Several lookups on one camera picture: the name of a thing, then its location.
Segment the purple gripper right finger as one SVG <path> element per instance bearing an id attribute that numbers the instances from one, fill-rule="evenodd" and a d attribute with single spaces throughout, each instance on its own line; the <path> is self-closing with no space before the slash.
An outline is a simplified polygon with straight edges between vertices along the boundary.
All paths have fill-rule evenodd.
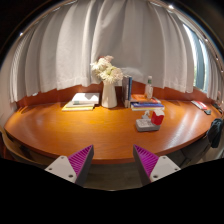
<path id="1" fill-rule="evenodd" d="M 137 145 L 133 146 L 133 156 L 143 186 L 180 170 L 167 156 L 157 156 Z"/>

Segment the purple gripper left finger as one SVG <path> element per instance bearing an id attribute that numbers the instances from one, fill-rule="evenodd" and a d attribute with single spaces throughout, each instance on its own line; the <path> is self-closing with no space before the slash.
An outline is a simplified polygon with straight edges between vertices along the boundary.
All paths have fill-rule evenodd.
<path id="1" fill-rule="evenodd" d="M 93 146 L 87 146 L 70 156 L 59 156 L 46 168 L 46 171 L 75 183 L 78 186 L 83 186 L 91 166 L 93 155 Z"/>

